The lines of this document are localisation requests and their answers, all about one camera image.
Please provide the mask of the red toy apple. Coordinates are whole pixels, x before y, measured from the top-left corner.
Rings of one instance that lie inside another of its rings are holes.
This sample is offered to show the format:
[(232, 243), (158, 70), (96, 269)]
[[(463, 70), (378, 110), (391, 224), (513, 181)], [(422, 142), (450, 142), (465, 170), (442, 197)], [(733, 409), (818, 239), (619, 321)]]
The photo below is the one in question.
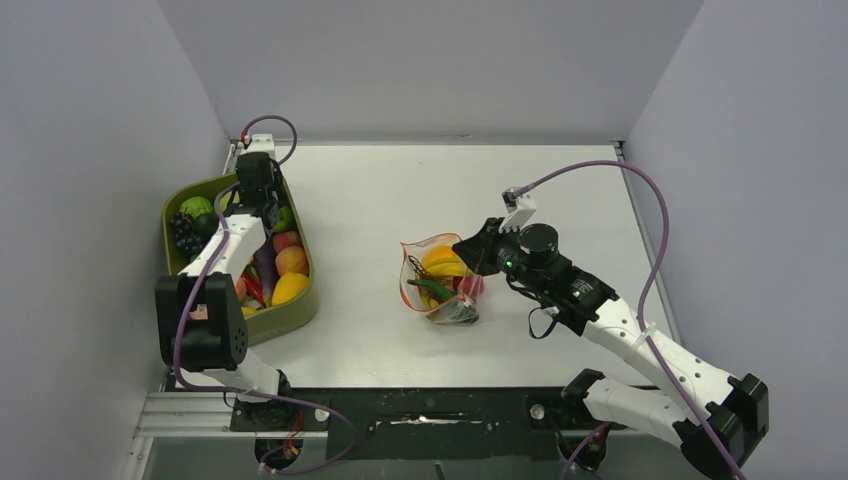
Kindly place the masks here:
[(479, 275), (458, 277), (455, 285), (459, 293), (477, 301), (485, 292), (484, 278)]

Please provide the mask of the yellow toy banana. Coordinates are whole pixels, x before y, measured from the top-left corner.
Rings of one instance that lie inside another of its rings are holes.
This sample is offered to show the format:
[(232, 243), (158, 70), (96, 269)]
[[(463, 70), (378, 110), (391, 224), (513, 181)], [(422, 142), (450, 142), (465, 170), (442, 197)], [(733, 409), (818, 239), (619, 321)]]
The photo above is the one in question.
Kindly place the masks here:
[(468, 277), (473, 272), (462, 261), (431, 264), (425, 268), (432, 277)]

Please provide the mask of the orange toy bell pepper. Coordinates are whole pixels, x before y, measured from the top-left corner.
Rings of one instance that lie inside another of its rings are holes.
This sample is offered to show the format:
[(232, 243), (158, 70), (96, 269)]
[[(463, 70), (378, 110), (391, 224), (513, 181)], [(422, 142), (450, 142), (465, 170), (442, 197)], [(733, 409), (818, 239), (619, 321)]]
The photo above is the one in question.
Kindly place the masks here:
[(425, 268), (446, 262), (459, 262), (458, 255), (452, 250), (451, 245), (439, 245), (427, 250), (420, 258)]

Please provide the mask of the green toy chili pepper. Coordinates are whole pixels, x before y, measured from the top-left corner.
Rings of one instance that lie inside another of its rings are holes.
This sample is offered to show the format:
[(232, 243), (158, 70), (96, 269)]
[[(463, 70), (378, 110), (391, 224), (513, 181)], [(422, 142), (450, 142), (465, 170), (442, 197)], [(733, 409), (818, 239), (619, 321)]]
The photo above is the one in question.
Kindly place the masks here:
[(455, 293), (452, 290), (448, 289), (436, 280), (425, 278), (408, 279), (406, 283), (427, 290), (430, 296), (439, 303), (449, 301), (455, 296)]

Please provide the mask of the clear zip bag orange zipper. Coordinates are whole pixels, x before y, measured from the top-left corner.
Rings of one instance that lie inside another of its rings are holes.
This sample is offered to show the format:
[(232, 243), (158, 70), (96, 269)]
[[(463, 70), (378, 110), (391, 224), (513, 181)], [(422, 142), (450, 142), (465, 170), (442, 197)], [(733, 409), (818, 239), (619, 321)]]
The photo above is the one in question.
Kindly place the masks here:
[(460, 304), (469, 307), (475, 307), (480, 315), (479, 301), (483, 294), (477, 301), (474, 301), (468, 298), (467, 296), (459, 293), (455, 285), (455, 282), (458, 277), (434, 277), (434, 280), (440, 282), (442, 285), (444, 285), (455, 293), (455, 296), (452, 299), (444, 303), (439, 303), (435, 299), (433, 299), (427, 290), (406, 283), (408, 279), (416, 279), (414, 272), (406, 264), (407, 256), (415, 256), (420, 261), (422, 255), (430, 248), (439, 245), (452, 246), (460, 240), (461, 237), (455, 233), (442, 233), (431, 236), (418, 242), (403, 243), (401, 245), (403, 250), (403, 262), (399, 274), (400, 297), (409, 309), (413, 310), (418, 314), (423, 315), (429, 322), (431, 321), (427, 317), (428, 314), (444, 305), (451, 304)]

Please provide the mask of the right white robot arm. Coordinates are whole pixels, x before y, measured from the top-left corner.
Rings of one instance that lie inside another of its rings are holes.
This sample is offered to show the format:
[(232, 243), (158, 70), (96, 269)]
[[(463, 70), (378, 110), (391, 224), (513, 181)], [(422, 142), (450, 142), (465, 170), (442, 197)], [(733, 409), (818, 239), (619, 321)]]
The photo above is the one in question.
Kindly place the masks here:
[(564, 389), (572, 425), (627, 426), (680, 449), (709, 479), (732, 479), (769, 429), (769, 391), (757, 376), (737, 377), (689, 352), (653, 326), (640, 325), (616, 291), (558, 250), (546, 224), (503, 231), (489, 218), (452, 248), (481, 276), (502, 274), (558, 324), (620, 358), (654, 386), (650, 392), (583, 370)]

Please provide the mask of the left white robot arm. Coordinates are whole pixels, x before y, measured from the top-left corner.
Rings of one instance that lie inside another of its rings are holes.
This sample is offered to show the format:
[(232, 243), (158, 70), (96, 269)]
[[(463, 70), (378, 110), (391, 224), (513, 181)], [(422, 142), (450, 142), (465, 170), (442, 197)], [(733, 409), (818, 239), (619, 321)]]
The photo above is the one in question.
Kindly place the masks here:
[(267, 152), (240, 155), (235, 175), (224, 191), (238, 196), (213, 202), (218, 229), (204, 250), (155, 285), (161, 355), (187, 390), (281, 402), (284, 375), (250, 349), (236, 283), (279, 219), (283, 177)]

